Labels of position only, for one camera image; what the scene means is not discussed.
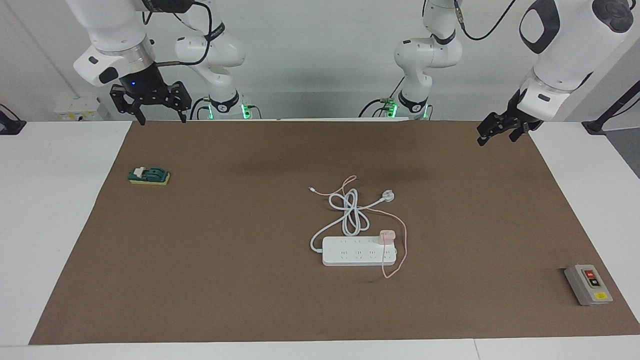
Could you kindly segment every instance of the white table surface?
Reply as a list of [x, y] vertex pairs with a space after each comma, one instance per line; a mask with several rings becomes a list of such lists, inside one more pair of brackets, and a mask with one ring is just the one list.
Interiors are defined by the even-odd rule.
[[[0, 137], [0, 359], [640, 359], [640, 336], [26, 346], [130, 125], [32, 122]], [[639, 318], [640, 179], [580, 124], [532, 137]]]

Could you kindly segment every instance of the white power strip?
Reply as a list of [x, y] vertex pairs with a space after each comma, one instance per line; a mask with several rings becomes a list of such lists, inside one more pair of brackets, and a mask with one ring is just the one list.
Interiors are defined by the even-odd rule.
[[322, 262], [326, 266], [380, 266], [385, 251], [385, 265], [396, 263], [396, 246], [386, 248], [378, 236], [327, 236], [322, 240]]

